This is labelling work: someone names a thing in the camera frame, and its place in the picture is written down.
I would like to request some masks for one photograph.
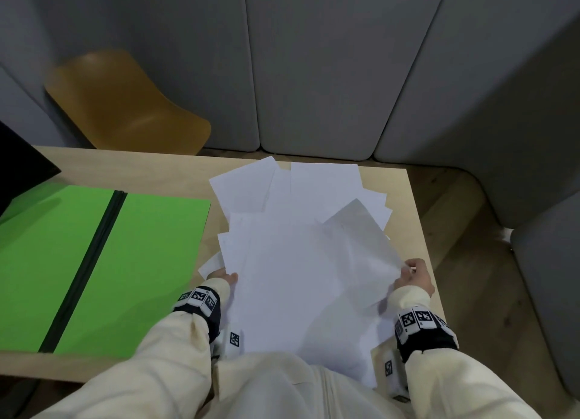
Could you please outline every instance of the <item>light wood tabletop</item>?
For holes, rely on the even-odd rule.
[[[209,199],[212,204],[199,247],[195,271],[219,251],[218,233],[228,231],[226,218],[209,185],[209,179],[253,162],[246,159],[94,149],[53,147],[37,147],[37,149],[62,170],[62,173],[53,179],[55,182],[124,190],[136,194]],[[279,162],[279,165],[282,168],[290,168],[288,162]],[[407,171],[403,168],[386,167],[359,167],[359,170],[365,188],[387,194],[386,205],[393,210],[393,214],[385,233],[390,238],[391,244],[402,259],[414,257],[425,259],[435,284]],[[200,281],[199,274],[193,274],[192,284],[199,284]],[[444,317],[439,292],[431,299],[431,309]],[[379,349],[373,351],[375,361]],[[85,382],[116,362],[118,360],[115,359],[2,351],[0,374]],[[380,364],[375,363],[377,372],[381,372],[380,367]]]

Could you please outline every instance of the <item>chair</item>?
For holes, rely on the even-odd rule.
[[[195,155],[211,132],[124,50],[76,57],[52,71],[45,89],[97,149]]]

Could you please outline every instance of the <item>white sweatshirt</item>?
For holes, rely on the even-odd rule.
[[[225,306],[230,296],[225,280],[203,285],[213,288]],[[399,309],[429,307],[429,301],[416,286],[402,287],[388,298],[389,306]],[[540,417],[498,376],[457,350],[415,351],[405,368],[417,419]],[[214,397],[204,405],[212,387]],[[205,320],[173,312],[151,328],[132,358],[36,418],[402,419],[400,406],[291,353],[222,360],[212,375]]]

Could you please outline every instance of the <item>green folder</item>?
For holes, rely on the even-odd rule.
[[[121,358],[187,288],[210,205],[75,186],[19,203],[0,220],[0,349]]]

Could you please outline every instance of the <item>cream sleeve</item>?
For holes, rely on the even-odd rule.
[[[388,305],[398,309],[428,308],[429,302],[417,286],[399,288],[388,298]],[[495,373],[458,350],[416,350],[405,369],[417,419],[540,419]]]
[[[209,279],[202,285],[214,289],[221,307],[226,306],[230,286],[224,279]],[[210,387],[206,321],[199,315],[172,312],[151,328],[133,357],[36,417],[190,419]]]

